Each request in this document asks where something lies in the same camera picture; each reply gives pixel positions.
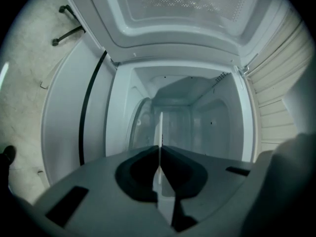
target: open microwave door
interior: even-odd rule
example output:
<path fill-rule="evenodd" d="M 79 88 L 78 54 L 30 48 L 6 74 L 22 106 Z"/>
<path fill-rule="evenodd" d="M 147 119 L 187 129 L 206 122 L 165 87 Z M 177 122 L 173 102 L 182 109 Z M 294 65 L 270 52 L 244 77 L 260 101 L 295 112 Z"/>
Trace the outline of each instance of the open microwave door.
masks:
<path fill-rule="evenodd" d="M 269 42 L 287 0 L 68 0 L 114 62 L 166 57 L 246 66 Z"/>

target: white paneled wall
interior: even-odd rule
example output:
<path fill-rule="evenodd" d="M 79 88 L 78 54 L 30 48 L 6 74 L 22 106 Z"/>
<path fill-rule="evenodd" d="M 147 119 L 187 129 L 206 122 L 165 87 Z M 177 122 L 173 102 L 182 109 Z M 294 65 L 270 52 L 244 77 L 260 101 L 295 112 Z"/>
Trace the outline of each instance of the white paneled wall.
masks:
<path fill-rule="evenodd" d="M 273 150 L 297 134 L 282 98 L 309 64 L 314 48 L 304 23 L 291 10 L 280 30 L 249 65 L 248 82 L 255 92 L 260 116 L 258 153 Z"/>

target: gray floor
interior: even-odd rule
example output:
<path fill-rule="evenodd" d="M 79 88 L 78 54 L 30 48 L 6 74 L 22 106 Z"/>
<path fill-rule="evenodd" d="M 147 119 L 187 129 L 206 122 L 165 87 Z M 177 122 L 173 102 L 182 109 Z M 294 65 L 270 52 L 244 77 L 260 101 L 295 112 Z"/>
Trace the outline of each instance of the gray floor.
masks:
<path fill-rule="evenodd" d="M 1 47 L 0 66 L 9 70 L 0 92 L 0 145 L 13 144 L 17 157 L 10 166 L 11 190 L 30 203 L 47 188 L 38 171 L 41 113 L 47 90 L 40 82 L 67 54 L 82 32 L 53 47 L 51 40 L 78 26 L 69 14 L 58 12 L 66 0 L 31 0 L 15 20 Z"/>

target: concrete floor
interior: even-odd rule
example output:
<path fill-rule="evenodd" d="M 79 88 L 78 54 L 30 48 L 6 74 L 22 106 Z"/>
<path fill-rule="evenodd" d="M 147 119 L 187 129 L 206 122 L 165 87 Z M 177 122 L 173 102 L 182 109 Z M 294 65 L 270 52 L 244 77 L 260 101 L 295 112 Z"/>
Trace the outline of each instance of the concrete floor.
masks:
<path fill-rule="evenodd" d="M 73 48 L 83 32 L 76 33 L 53 47 L 57 38 L 79 23 L 58 12 L 66 0 L 30 0 L 20 12 L 0 51 L 0 66 L 9 70 L 0 92 L 1 150 L 12 144 L 17 156 L 10 166 L 9 185 L 30 203 L 48 187 L 38 171 L 44 171 L 40 148 L 41 113 L 47 90 L 40 82 Z"/>

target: person's foot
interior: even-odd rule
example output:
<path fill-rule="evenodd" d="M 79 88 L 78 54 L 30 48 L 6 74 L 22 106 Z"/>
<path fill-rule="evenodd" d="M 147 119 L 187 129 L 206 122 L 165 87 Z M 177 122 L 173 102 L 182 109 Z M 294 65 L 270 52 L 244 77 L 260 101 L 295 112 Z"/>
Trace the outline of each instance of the person's foot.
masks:
<path fill-rule="evenodd" d="M 3 154 L 8 158 L 9 160 L 9 165 L 11 165 L 15 159 L 15 155 L 16 155 L 16 149 L 14 146 L 10 145 L 7 146 L 4 151 Z"/>

